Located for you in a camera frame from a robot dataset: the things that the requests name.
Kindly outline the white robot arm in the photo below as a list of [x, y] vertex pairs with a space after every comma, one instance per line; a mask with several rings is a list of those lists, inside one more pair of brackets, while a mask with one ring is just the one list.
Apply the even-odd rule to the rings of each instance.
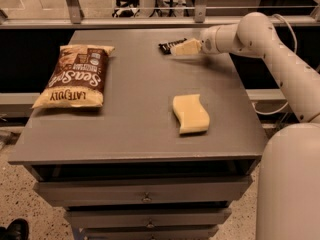
[[267, 142], [257, 183], [256, 240], [320, 240], [320, 74], [279, 38], [269, 17], [253, 12], [236, 24], [206, 28], [170, 48], [175, 55], [261, 59], [296, 122]]

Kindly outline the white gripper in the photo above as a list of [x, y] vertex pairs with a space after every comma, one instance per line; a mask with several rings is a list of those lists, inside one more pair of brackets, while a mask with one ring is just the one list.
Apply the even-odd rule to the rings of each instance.
[[175, 56], [195, 55], [201, 50], [207, 54], [220, 54], [217, 46], [219, 26], [206, 28], [200, 32], [200, 41], [192, 38], [173, 46], [170, 52]]

